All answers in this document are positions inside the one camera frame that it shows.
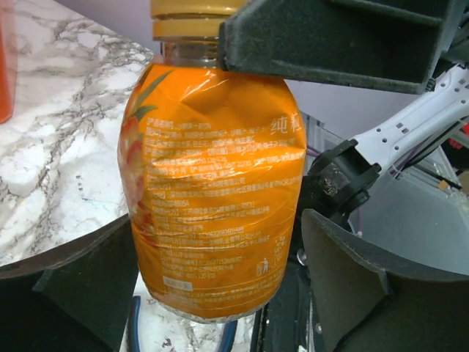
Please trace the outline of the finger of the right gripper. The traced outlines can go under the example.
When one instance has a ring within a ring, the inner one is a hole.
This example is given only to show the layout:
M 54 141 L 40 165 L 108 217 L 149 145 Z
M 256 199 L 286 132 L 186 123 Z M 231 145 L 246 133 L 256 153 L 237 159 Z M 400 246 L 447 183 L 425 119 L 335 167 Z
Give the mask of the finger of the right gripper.
M 457 28 L 455 1 L 250 1 L 221 24 L 224 70 L 422 93 Z

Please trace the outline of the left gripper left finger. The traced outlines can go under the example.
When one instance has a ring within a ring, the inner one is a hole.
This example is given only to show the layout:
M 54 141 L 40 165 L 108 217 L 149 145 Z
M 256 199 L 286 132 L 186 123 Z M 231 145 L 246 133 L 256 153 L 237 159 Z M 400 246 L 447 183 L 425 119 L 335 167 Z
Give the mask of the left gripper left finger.
M 1 267 L 2 351 L 118 351 L 138 265 L 130 219 Z

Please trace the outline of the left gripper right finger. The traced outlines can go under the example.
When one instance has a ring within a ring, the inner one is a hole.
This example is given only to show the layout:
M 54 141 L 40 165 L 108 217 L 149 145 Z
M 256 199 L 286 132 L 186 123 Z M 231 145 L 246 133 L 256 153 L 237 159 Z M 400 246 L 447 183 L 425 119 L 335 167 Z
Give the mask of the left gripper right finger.
M 301 225 L 326 351 L 468 350 L 468 276 L 393 254 L 315 210 Z

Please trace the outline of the orange bottle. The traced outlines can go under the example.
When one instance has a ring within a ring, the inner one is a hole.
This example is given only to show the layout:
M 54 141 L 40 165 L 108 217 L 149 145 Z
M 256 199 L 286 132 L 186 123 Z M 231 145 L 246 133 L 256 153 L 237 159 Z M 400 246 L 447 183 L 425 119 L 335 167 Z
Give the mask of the orange bottle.
M 306 135 L 278 77 L 233 73 L 219 26 L 240 1 L 153 1 L 153 56 L 133 88 L 117 158 L 142 279 L 198 323 L 249 315 L 283 279 Z

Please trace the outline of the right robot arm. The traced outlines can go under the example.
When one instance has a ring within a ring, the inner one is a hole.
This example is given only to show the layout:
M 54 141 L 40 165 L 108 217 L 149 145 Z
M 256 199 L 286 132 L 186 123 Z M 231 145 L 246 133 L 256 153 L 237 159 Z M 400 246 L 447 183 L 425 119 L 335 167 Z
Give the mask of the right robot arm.
M 313 161 L 309 202 L 338 224 L 468 118 L 466 1 L 250 1 L 218 37 L 226 71 L 416 95 Z

